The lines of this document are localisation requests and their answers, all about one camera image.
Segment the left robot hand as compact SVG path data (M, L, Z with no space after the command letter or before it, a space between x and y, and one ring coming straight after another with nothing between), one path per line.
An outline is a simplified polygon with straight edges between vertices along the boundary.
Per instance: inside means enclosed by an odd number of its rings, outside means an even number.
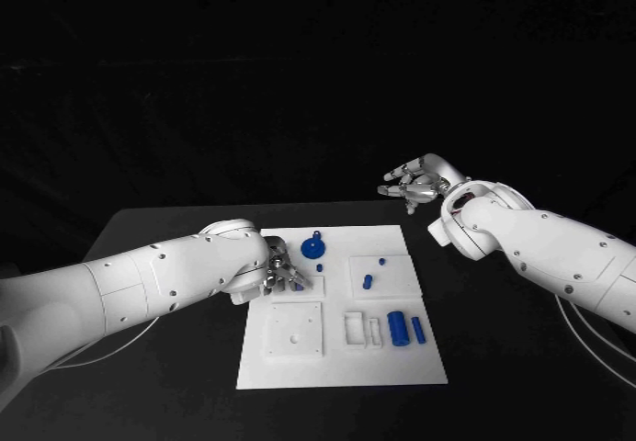
M267 263L265 293L281 293L310 289L313 282L291 263L286 241L278 236L265 237L270 257Z

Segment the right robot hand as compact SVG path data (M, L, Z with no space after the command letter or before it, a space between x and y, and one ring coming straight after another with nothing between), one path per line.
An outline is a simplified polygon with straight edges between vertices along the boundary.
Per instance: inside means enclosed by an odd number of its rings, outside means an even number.
M427 153L392 169L384 175L384 181L391 185L379 185L378 193L402 198L407 214L413 215L420 205L446 198L469 177L441 156Z

